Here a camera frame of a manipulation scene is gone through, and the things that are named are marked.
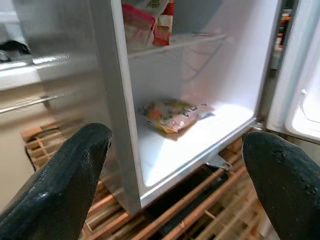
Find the silver refrigerator exterior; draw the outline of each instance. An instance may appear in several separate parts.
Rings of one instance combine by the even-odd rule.
[[[129,214],[137,212],[135,113],[127,108],[131,86],[120,67],[128,61],[118,55],[126,43],[117,42],[114,26],[115,18],[122,21],[121,1],[14,0],[14,6],[46,94],[55,96],[48,110],[59,124],[80,118],[114,130],[102,180]]]

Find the metal handle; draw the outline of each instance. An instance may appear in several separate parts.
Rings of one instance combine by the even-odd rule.
[[[40,104],[40,103],[43,103],[43,102],[46,102],[46,101],[49,101],[49,100],[52,100],[52,99],[57,99],[57,98],[59,98],[59,96],[41,96],[40,98],[37,98],[37,99],[32,99],[32,100],[28,100],[28,101],[19,102],[19,103],[15,104],[15,105],[12,105],[12,106],[7,106],[7,107],[4,107],[4,108],[0,108],[0,114],[4,114],[4,113],[10,112],[10,111],[14,111],[14,110],[17,110],[17,109],[21,109],[21,108],[24,108],[24,107],[29,107],[29,106],[32,106],[32,105]]]

